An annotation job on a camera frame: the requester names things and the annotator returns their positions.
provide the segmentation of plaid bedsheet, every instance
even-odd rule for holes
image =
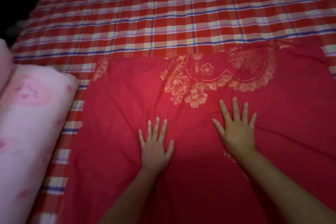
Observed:
[[[54,66],[81,80],[31,221],[62,209],[69,144],[82,123],[83,93],[108,55],[169,58],[237,43],[319,35],[336,77],[335,0],[41,0],[12,47],[15,60]]]

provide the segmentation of person's left arm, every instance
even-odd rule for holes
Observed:
[[[142,169],[126,191],[103,216],[99,224],[138,223],[157,177],[168,166],[174,152],[174,140],[170,142],[166,153],[163,147],[167,120],[165,119],[163,122],[160,135],[159,125],[160,119],[157,117],[152,134],[152,123],[150,120],[148,121],[146,142],[141,129],[139,130]]]

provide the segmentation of red cloth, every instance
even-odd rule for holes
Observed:
[[[336,210],[336,82],[311,39],[238,45],[213,55],[110,59],[91,82],[73,140],[62,223],[95,223],[141,168],[138,129],[168,119],[175,140],[142,223],[281,222],[268,199],[226,152],[211,119],[258,113],[256,148]]]

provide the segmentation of person's right arm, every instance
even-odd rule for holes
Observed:
[[[225,120],[225,129],[213,119],[226,149],[245,168],[250,176],[267,193],[279,212],[289,224],[335,224],[336,214],[300,187],[268,159],[255,150],[254,123],[256,114],[248,123],[248,104],[240,117],[237,98],[233,98],[233,119],[224,102],[220,107]]]

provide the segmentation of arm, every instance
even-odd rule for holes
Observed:
[[[146,142],[139,130],[141,143],[142,169],[126,191],[115,201],[99,224],[135,224],[138,223],[145,208],[147,198],[158,175],[168,166],[174,152],[174,141],[170,141],[165,153],[163,142],[166,135],[167,120],[165,119],[159,134],[160,119],[157,117],[153,135],[152,123],[148,121]]]
[[[220,107],[225,120],[225,129],[213,119],[227,150],[246,169],[251,177],[267,193],[279,212],[289,224],[336,223],[336,214],[288,178],[272,165],[254,147],[254,123],[256,114],[248,123],[248,104],[244,104],[242,117],[233,98],[233,120],[224,102]]]

